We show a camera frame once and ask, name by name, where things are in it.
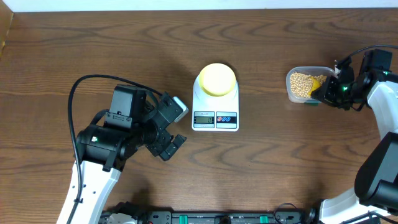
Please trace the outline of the yellow measuring scoop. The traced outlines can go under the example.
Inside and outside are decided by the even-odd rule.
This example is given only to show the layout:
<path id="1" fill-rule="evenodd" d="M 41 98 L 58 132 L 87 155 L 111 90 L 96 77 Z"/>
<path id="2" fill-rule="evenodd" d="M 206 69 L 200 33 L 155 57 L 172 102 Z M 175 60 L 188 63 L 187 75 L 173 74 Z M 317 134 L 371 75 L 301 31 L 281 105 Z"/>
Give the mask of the yellow measuring scoop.
<path id="1" fill-rule="evenodd" d="M 310 76 L 310 79 L 311 79 L 311 81 L 312 81 L 312 87 L 311 87 L 310 91 L 308 92 L 308 95 L 309 95 L 309 96 L 311 96 L 312 93 L 313 93 L 315 90 L 317 90 L 318 88 L 320 88 L 321 85 L 322 85 L 315 77 Z"/>

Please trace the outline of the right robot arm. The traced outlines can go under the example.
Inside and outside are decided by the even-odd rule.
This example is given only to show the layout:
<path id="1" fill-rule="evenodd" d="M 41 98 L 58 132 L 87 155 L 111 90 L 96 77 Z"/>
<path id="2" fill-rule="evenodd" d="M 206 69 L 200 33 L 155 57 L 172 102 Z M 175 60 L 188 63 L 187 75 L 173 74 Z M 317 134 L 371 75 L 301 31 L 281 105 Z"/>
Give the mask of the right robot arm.
<path id="1" fill-rule="evenodd" d="M 376 120 L 379 142 L 356 174 L 351 189 L 324 199 L 312 210 L 313 223 L 387 222 L 397 216 L 397 75 L 391 72 L 388 52 L 372 50 L 364 56 L 359 75 L 350 60 L 336 65 L 312 97 L 345 110 L 367 106 Z"/>

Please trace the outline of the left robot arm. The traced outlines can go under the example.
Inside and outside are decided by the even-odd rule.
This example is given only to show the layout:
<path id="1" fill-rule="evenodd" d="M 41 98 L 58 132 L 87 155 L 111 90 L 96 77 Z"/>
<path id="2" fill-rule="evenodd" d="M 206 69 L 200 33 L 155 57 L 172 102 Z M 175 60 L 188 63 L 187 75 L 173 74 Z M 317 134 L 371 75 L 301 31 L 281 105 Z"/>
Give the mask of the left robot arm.
<path id="1" fill-rule="evenodd" d="M 141 146 L 154 157 L 169 160 L 185 142 L 167 130 L 188 111 L 176 96 L 164 93 L 152 105 L 152 93 L 114 92 L 111 107 L 96 114 L 75 141 L 76 162 L 58 223 L 98 223 L 105 203 L 126 161 Z"/>

